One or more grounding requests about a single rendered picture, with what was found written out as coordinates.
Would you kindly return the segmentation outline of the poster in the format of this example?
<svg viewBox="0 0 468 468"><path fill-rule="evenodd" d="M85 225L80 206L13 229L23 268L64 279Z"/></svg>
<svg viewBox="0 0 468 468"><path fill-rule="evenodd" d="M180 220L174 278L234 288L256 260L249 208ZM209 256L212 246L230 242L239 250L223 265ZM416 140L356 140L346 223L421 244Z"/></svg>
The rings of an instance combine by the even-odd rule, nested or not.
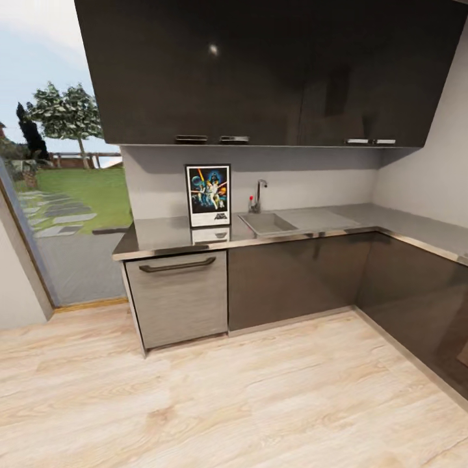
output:
<svg viewBox="0 0 468 468"><path fill-rule="evenodd" d="M232 224L231 164L185 164L189 228Z"/></svg>

